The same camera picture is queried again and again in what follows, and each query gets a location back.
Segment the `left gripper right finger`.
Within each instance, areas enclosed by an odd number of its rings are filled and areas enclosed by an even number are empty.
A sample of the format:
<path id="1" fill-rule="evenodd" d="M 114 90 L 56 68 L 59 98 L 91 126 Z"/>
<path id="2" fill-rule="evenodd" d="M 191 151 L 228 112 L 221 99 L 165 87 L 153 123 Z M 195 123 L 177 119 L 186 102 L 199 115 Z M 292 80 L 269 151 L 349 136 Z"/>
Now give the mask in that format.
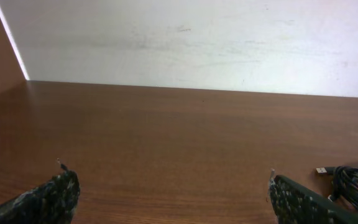
<path id="1" fill-rule="evenodd" d="M 268 199 L 280 224 L 358 224 L 358 214 L 271 171 Z"/>

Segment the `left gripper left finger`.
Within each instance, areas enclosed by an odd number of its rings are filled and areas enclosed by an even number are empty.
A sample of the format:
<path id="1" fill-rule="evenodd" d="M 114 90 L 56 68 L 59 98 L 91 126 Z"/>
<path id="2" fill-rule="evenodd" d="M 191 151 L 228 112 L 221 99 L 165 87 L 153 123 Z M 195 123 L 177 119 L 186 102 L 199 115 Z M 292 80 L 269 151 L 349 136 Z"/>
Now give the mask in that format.
<path id="1" fill-rule="evenodd" d="M 61 173 L 0 204 L 0 224 L 71 223 L 80 197 L 80 183 L 75 171 L 57 163 Z"/>

